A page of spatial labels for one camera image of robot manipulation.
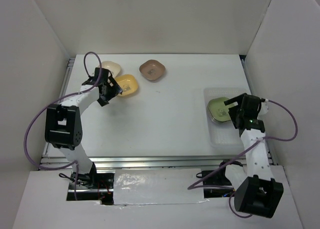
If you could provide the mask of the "green plate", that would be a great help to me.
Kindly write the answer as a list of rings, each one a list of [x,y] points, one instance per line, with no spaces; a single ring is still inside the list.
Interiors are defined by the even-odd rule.
[[[225,105],[225,101],[229,98],[227,97],[217,97],[211,99],[206,106],[207,114],[213,122],[216,123],[226,123],[231,121],[231,117],[229,115],[229,109],[234,107],[235,104],[231,103],[229,105]]]

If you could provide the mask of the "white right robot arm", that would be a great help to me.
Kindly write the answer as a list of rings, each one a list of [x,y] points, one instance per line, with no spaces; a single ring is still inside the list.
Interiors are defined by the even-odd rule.
[[[246,169],[232,162],[217,174],[219,182],[235,189],[234,208],[237,212],[272,218],[284,193],[283,184],[272,173],[266,142],[265,126],[258,119],[262,99],[243,93],[228,99],[228,109],[233,126],[245,149]]]

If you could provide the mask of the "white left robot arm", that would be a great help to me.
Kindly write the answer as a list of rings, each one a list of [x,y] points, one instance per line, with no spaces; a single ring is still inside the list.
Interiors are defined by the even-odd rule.
[[[72,165],[72,179],[77,178],[88,189],[97,186],[99,176],[81,144],[81,115],[91,104],[97,102],[104,107],[122,92],[112,72],[97,67],[94,75],[82,83],[80,92],[61,103],[52,103],[46,109],[45,141],[57,148],[70,163],[76,161]]]

